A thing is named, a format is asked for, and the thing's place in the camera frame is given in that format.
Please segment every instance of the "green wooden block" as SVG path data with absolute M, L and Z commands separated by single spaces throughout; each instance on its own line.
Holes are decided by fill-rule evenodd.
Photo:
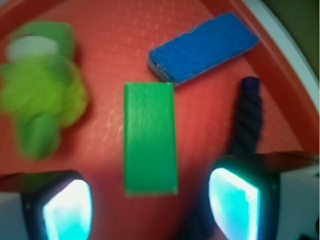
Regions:
M 127 195 L 178 193 L 171 83 L 125 85 L 124 158 Z

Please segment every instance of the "stuffed toy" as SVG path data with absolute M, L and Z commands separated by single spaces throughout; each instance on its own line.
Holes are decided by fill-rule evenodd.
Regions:
M 10 36 L 8 63 L 0 65 L 0 110 L 13 117 L 20 152 L 31 161 L 55 153 L 61 129 L 86 110 L 88 96 L 74 55 L 67 23 L 31 22 Z

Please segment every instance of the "white patch on plush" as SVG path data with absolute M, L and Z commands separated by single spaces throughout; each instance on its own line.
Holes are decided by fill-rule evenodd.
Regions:
M 9 44 L 6 56 L 10 62 L 15 62 L 27 57 L 55 55 L 58 52 L 58 44 L 51 39 L 43 36 L 23 36 Z

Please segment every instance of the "blue sponge block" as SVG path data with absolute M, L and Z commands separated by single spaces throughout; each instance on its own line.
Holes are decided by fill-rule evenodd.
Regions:
M 258 42 L 234 14 L 226 13 L 150 51 L 148 65 L 163 81 L 179 85 Z

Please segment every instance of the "red plastic bin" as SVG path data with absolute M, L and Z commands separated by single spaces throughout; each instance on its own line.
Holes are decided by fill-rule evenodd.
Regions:
M 151 49 L 206 20 L 233 12 L 260 38 L 253 50 L 175 89 L 179 195 L 126 198 L 124 85 L 158 82 Z M 259 153 L 319 154 L 319 115 L 299 78 L 267 32 L 238 0 L 11 0 L 0 7 L 0 64 L 8 34 L 32 20 L 70 23 L 76 64 L 90 94 L 85 115 L 62 133 L 58 152 L 42 162 L 19 156 L 10 116 L 0 116 L 0 174 L 75 169 L 93 197 L 91 239 L 169 239 L 199 185 L 228 145 L 240 80 L 261 79 L 264 127 Z

